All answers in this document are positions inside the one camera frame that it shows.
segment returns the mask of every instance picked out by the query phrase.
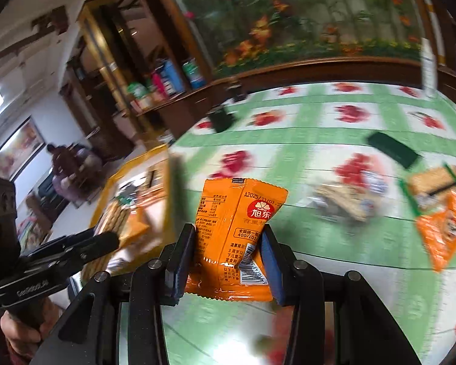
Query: white wall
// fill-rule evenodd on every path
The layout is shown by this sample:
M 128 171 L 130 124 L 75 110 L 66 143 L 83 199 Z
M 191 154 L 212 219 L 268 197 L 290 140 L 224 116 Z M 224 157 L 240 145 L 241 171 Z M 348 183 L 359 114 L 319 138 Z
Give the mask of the white wall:
M 84 142 L 83 133 L 69 112 L 66 103 L 59 94 L 52 90 L 27 106 L 15 121 L 7 122 L 7 129 L 0 135 L 0 147 L 29 116 L 32 116 L 46 144 L 52 142 L 56 145 L 69 145 L 72 142 Z M 50 168 L 51 157 L 44 148 L 16 177 L 17 205 L 25 199 L 37 181 Z

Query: snack package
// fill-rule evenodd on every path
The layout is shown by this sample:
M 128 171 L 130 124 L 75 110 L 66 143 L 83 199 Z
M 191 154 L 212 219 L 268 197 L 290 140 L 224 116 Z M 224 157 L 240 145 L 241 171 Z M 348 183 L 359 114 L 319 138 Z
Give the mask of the snack package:
M 185 291 L 213 299 L 272 300 L 257 241 L 287 194 L 255 179 L 207 179 Z
M 456 252 L 456 191 L 451 191 L 444 211 L 416 219 L 435 271 L 440 272 Z
M 407 180 L 410 195 L 420 212 L 446 204 L 451 191 L 456 190 L 456 166 L 428 169 L 411 175 Z
M 361 226 L 378 214 L 388 185 L 380 174 L 362 171 L 358 185 L 330 181 L 315 186 L 309 205 L 323 219 L 341 222 L 348 227 Z
M 131 272 L 175 241 L 168 157 L 167 146 L 153 148 L 108 179 L 90 227 L 95 227 L 96 235 L 113 230 L 119 248 L 86 264 L 80 275 L 82 285 L 100 270 L 112 275 Z

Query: orange snack bag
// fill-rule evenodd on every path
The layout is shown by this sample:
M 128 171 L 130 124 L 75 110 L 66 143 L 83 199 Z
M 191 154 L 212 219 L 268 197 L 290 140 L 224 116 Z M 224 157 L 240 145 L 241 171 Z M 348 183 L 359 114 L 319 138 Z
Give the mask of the orange snack bag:
M 416 219 L 435 271 L 440 272 L 456 252 L 456 191 L 451 191 L 447 207 Z
M 257 241 L 287 194 L 255 179 L 207 179 L 185 291 L 213 299 L 272 300 Z

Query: metal screw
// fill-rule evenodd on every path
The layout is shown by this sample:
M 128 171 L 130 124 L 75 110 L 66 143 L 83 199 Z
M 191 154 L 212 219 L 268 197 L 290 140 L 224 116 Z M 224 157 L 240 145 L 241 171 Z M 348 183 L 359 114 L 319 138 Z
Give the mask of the metal screw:
M 304 270 L 305 268 L 307 268 L 309 266 L 309 264 L 306 262 L 306 261 L 303 261 L 302 259 L 296 259 L 294 261 L 294 267 L 297 269 L 297 270 Z
M 351 272 L 348 273 L 348 278 L 351 281 L 360 281 L 361 274 L 356 272 L 355 270 L 352 270 Z
M 159 258 L 152 259 L 147 265 L 149 266 L 149 269 L 158 269 L 162 266 L 162 261 Z
M 105 281 L 108 278 L 108 276 L 109 276 L 108 272 L 103 271 L 103 272 L 96 273 L 93 276 L 93 278 L 95 279 L 95 281 L 100 283 L 102 281 Z

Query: table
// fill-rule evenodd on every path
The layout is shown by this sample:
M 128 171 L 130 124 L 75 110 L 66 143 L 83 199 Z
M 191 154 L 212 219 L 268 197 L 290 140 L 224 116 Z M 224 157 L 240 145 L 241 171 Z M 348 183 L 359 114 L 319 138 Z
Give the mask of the table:
M 420 89 L 328 82 L 254 93 L 243 102 L 227 102 L 226 109 L 237 120 L 230 129 L 216 134 L 204 119 L 171 147 L 184 161 L 188 220 L 195 220 L 204 180 L 225 171 L 222 156 L 247 151 L 236 176 L 289 191 L 286 205 L 269 222 L 277 239 L 325 272 L 361 272 L 421 361 L 438 364 L 456 340 L 456 255 L 442 273 L 433 272 L 397 178 L 444 161 L 456 164 L 456 105 L 440 93 L 429 99 Z M 404 171 L 365 146 L 375 130 L 422 158 Z M 335 178 L 334 168 L 354 153 L 371 157 L 389 191 L 383 215 L 352 235 L 301 206 L 311 185 Z M 250 348 L 259 335 L 271 334 L 268 304 L 185 294 L 179 308 L 164 308 L 163 316 L 171 363 L 266 363 Z

